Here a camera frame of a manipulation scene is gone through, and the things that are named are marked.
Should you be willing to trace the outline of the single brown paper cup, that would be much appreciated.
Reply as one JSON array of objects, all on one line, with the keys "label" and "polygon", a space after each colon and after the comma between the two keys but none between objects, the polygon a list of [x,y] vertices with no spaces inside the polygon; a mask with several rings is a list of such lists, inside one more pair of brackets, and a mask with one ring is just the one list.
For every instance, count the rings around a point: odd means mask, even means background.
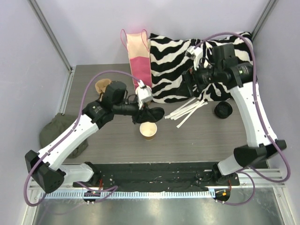
[{"label": "single brown paper cup", "polygon": [[157,133],[157,125],[152,122],[145,122],[140,125],[139,131],[145,140],[152,140]]}]

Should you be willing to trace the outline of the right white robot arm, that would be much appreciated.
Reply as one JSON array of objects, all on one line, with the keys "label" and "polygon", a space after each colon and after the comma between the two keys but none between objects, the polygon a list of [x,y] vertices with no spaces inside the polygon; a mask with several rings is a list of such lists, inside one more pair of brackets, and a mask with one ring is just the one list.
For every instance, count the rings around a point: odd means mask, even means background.
[{"label": "right white robot arm", "polygon": [[213,47],[211,68],[204,68],[200,63],[202,48],[191,46],[185,55],[193,60],[193,66],[183,73],[189,93],[193,94],[193,86],[200,90],[204,85],[222,83],[235,100],[246,131],[247,144],[235,148],[230,157],[213,166],[211,178],[215,184],[223,185],[235,172],[287,148],[286,141],[278,139],[267,119],[258,83],[254,81],[253,66],[238,62],[233,44]]}]

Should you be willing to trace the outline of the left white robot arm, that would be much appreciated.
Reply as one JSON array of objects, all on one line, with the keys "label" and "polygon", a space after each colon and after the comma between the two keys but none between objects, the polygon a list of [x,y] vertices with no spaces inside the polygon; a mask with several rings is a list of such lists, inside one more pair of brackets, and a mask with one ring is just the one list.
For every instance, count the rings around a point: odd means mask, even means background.
[{"label": "left white robot arm", "polygon": [[134,100],[127,98],[127,86],[112,81],[101,93],[100,99],[83,108],[74,123],[54,141],[38,152],[30,150],[25,155],[29,175],[49,194],[64,183],[82,182],[95,187],[101,179],[100,170],[91,162],[79,165],[64,165],[64,160],[89,136],[112,121],[115,115],[131,116],[134,124],[155,123],[161,120],[165,111],[161,107],[149,108],[151,89],[139,82]]}]

